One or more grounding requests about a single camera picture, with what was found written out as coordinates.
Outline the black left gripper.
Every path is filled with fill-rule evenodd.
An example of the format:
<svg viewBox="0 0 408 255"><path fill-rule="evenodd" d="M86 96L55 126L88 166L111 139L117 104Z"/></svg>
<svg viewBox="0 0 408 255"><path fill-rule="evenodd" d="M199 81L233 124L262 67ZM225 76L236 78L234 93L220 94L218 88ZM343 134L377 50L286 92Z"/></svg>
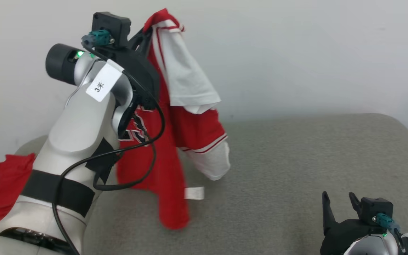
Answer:
<svg viewBox="0 0 408 255"><path fill-rule="evenodd" d="M125 48L100 46L95 50L119 64L130 74L129 81L140 97L140 105L146 110L154 110L160 95L160 75L148 59L152 43L153 29L141 29Z"/></svg>

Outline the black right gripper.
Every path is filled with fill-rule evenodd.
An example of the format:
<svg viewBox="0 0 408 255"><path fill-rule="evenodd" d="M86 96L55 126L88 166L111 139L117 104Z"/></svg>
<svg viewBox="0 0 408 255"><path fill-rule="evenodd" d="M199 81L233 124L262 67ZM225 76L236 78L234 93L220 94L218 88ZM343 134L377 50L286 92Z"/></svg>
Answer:
<svg viewBox="0 0 408 255"><path fill-rule="evenodd" d="M356 194L349 193L350 203L358 217L361 205ZM345 220L336 222L330 206L330 197L323 192L323 234L324 240L320 248L321 255L343 255L356 240L368 235L381 234L379 225L366 224L361 220Z"/></svg>

